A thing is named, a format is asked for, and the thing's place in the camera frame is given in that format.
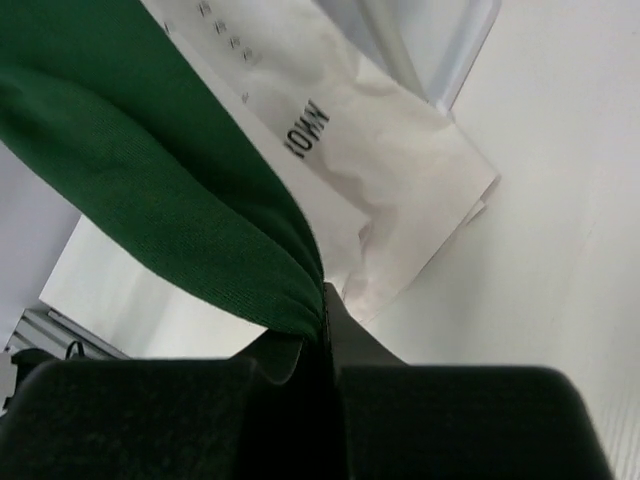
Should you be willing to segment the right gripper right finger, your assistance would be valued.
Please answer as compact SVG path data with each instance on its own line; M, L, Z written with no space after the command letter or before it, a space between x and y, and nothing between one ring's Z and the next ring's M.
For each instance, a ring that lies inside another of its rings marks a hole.
M324 288L341 479L609 479L586 406L540 366L410 365Z

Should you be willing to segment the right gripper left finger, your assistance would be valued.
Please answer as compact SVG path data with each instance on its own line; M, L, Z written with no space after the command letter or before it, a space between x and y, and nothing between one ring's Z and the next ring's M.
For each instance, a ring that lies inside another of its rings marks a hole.
M268 332L224 360L52 360L1 423L5 479L329 479L324 378Z

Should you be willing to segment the green and white t shirt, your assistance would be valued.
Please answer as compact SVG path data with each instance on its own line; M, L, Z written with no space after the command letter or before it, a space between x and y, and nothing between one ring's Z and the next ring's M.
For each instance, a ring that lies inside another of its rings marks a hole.
M496 174L312 1L5 1L1 139L145 267L316 337L369 320Z

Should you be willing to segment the silver clothes rack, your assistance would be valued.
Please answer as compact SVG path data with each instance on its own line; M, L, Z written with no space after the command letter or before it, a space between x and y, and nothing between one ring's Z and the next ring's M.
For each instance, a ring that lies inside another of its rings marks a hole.
M499 1L358 1L392 78L446 116L493 27Z

